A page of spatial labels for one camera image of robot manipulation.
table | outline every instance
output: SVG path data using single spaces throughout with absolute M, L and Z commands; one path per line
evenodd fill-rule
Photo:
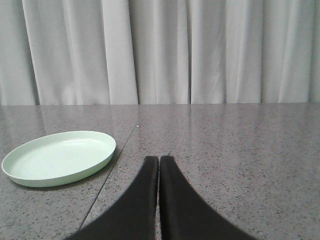
M 174 156 L 213 209 L 258 239 L 320 239 L 320 103 L 1 106 L 0 159 L 77 130 L 113 136 L 111 162 L 49 188 L 20 186 L 1 171 L 0 239 L 71 235 L 119 198 L 148 155 Z

